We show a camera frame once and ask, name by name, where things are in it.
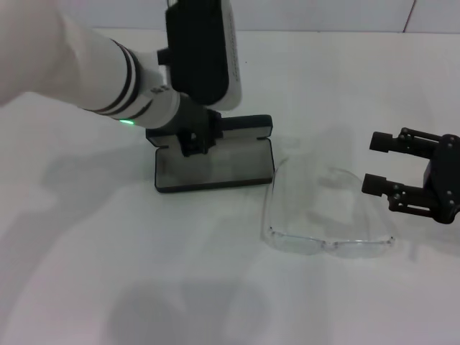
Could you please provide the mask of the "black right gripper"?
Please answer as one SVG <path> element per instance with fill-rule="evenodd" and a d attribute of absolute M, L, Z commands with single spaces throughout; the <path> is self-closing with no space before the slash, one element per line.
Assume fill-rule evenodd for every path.
<path fill-rule="evenodd" d="M 423 175 L 423 187 L 413 187 L 366 174 L 362 192 L 387 196 L 392 212 L 431 218 L 451 224 L 459 212 L 459 137 L 442 137 L 403 127 L 400 133 L 374 132 L 369 148 L 378 152 L 399 152 L 407 155 L 430 155 Z"/>

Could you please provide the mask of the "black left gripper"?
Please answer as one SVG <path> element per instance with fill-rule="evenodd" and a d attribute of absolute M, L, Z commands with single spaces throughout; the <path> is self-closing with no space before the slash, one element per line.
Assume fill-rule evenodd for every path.
<path fill-rule="evenodd" d="M 166 135 L 179 134 L 181 152 L 184 157 L 190 157 L 208 153 L 216 145 L 216 139 L 223 137 L 221 120 L 219 112 L 196 103 L 186 95 L 180 95 L 178 111 L 164 125 L 163 132 Z"/>

